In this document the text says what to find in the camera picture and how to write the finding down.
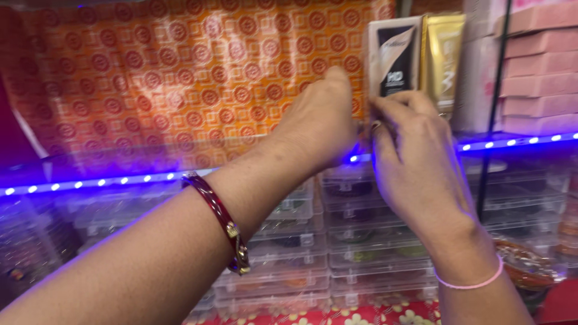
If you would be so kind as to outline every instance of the red floral tablecloth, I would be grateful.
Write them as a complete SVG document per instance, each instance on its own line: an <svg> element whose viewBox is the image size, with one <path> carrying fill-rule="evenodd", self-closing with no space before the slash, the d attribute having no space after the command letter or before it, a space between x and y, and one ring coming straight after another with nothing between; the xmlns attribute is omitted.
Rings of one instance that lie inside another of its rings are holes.
<svg viewBox="0 0 578 325"><path fill-rule="evenodd" d="M330 312L302 312L279 316L249 316L247 319L187 321L186 325L441 325L437 300L405 302L391 306L333 308Z"/></svg>

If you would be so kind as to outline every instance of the fingernail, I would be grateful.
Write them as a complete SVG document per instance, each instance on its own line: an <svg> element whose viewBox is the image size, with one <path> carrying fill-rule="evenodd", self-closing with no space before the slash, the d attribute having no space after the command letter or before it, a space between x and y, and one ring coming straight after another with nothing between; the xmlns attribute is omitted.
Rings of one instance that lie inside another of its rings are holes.
<svg viewBox="0 0 578 325"><path fill-rule="evenodd" d="M381 125L381 121L380 120L375 120L373 121L373 123L371 124L371 131L375 131L375 129L377 129L378 126Z"/></svg>

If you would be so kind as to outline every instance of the orange patterned fabric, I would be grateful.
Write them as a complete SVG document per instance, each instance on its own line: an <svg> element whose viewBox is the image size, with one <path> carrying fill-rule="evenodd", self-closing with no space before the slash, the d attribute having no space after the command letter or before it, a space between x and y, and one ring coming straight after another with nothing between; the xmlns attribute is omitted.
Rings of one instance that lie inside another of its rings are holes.
<svg viewBox="0 0 578 325"><path fill-rule="evenodd" d="M362 119L362 33L393 16L394 0L0 7L0 71L12 107L49 153L74 154L68 164L206 168L270 133L331 65L349 73Z"/></svg>

